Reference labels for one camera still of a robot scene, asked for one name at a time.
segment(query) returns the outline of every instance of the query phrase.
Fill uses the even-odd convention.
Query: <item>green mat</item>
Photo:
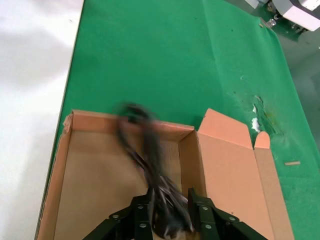
[[[196,128],[212,108],[253,141],[257,117],[296,239],[320,239],[319,152],[277,36],[260,23],[222,0],[85,0],[59,133],[72,109],[116,113],[123,102]]]

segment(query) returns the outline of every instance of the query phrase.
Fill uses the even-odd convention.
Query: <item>cardboard box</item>
[[[64,122],[37,240],[81,240],[110,214],[127,207],[147,186],[119,145],[115,116],[73,111]],[[208,109],[193,126],[157,122],[166,173],[187,195],[194,187],[269,240],[294,239],[269,136],[253,150],[248,127]],[[132,141],[138,133],[134,127]]]

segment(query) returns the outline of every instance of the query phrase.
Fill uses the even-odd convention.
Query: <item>black cable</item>
[[[124,122],[138,125],[142,133],[141,157],[129,144]],[[117,121],[117,135],[130,158],[144,170],[144,177],[152,189],[151,226],[160,237],[175,238],[178,232],[192,230],[192,222],[186,208],[188,200],[177,186],[165,175],[159,137],[151,115],[141,106],[127,104]]]

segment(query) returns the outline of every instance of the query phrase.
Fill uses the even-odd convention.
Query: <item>white machine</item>
[[[285,19],[309,30],[320,27],[320,0],[272,0],[276,10]]]

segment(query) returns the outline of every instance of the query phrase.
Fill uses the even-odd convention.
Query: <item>white floor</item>
[[[0,240],[31,240],[83,0],[0,1]]]

